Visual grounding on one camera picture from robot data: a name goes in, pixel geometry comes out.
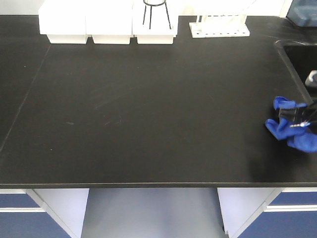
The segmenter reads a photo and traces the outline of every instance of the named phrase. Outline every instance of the drawer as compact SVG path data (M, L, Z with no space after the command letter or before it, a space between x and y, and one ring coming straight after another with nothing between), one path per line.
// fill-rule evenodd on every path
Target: drawer
M270 206L283 205L317 205L317 191L282 192L270 203Z
M1 238L70 238L47 213L0 213Z
M0 208L32 208L39 205L28 194L0 194Z
M316 238L317 211L263 212L238 238Z

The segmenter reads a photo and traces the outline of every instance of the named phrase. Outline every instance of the cabinet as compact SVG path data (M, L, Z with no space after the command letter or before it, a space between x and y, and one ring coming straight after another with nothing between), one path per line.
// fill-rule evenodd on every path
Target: cabinet
M317 188L218 188L230 238L314 238Z
M0 189L1 238L80 238L88 189Z

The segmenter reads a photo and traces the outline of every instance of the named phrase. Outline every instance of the blue glove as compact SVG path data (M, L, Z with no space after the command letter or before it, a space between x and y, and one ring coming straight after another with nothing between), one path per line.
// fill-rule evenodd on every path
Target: blue glove
M291 109L306 107L305 103L296 103L284 97L276 97L273 101L273 107L278 109ZM279 123L273 119L265 122L268 130L277 140L287 139L287 145L304 152L317 152L317 135L311 133L307 127L290 127L293 122L286 118L279 118Z

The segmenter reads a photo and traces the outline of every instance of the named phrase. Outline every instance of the white storage bin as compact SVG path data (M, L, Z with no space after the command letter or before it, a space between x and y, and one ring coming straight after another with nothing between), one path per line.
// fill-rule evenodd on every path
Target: white storage bin
M91 0L86 32L96 44L129 44L132 35L132 0Z
M85 2L83 0L46 0L39 9L40 33L53 44L85 44Z
M143 24L145 4L141 0L134 3L133 34L137 37L138 44L173 44L173 39L177 35L178 13L172 1L166 3L171 29L164 4L152 8L151 29L149 29L150 7L147 6Z

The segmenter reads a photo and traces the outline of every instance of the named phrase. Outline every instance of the black wire tripod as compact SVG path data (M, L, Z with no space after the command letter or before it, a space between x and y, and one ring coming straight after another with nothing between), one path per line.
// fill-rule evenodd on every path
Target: black wire tripod
M158 4L151 4L148 3L148 0L143 0L144 4L145 4L145 8L144 8L144 15L143 15L143 25L144 25L144 21L145 21L145 13L147 12L147 6L150 6L150 27L149 29L151 29L151 22L152 22L152 7L153 6L161 6L161 5L165 5L165 9L166 9L166 15L167 15L167 19L168 19L168 23L169 23L169 28L172 29L170 27L170 21L169 21L169 14L168 14L168 10L167 10L167 5L166 5L166 0L162 0L161 3Z

